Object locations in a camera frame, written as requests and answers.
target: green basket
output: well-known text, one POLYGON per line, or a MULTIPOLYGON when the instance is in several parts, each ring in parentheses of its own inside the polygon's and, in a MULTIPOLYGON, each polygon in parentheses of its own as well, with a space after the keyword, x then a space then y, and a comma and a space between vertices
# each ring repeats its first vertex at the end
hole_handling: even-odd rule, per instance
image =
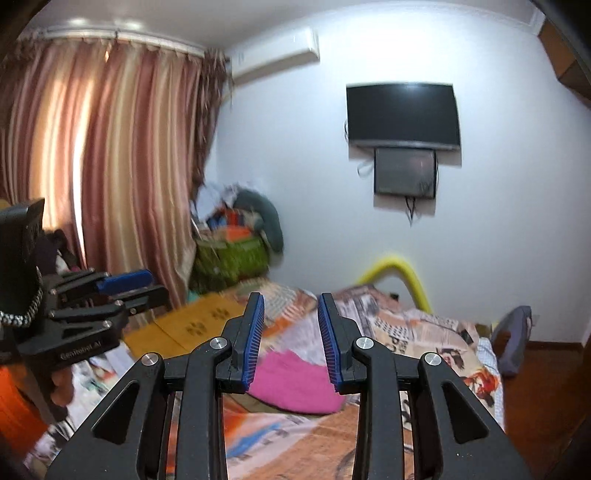
POLYGON ((259 237, 238 242, 197 240, 191 289, 200 294, 221 291, 265 274, 268 267, 267 250, 259 237))

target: orange object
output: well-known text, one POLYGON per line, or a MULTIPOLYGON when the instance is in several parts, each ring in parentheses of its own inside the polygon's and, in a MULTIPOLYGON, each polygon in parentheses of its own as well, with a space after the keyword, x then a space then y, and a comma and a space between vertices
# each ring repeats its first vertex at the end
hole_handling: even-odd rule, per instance
POLYGON ((37 409, 16 388, 8 368, 0 368, 0 434, 12 451, 25 458, 46 430, 37 409))
POLYGON ((239 240, 246 240, 252 236, 250 229, 245 226, 227 225, 225 231, 228 242, 238 242, 239 240))

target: laundry pile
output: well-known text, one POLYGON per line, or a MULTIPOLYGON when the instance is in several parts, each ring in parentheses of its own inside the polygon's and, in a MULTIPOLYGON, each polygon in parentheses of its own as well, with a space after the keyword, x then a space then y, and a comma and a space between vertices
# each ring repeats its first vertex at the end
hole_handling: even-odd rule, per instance
POLYGON ((269 255, 283 252, 277 210, 254 190, 204 186, 191 214, 197 254, 189 287, 198 294, 263 275, 269 255))

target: wooden cabinet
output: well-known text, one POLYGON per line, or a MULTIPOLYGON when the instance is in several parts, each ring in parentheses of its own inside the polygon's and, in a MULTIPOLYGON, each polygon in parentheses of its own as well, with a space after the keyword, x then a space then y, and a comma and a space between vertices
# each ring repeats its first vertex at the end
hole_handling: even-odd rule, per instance
POLYGON ((591 84, 579 62, 560 33, 546 20, 538 35, 554 67, 556 77, 563 85, 591 100, 591 84))

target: curtain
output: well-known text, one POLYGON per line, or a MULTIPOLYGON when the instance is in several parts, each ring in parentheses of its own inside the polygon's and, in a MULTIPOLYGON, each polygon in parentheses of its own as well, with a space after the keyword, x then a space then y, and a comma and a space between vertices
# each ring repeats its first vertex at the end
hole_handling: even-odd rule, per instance
POLYGON ((186 299, 189 198, 203 180, 225 61, 142 44, 20 44, 0 72, 0 197, 45 197, 88 267, 149 268, 186 299))

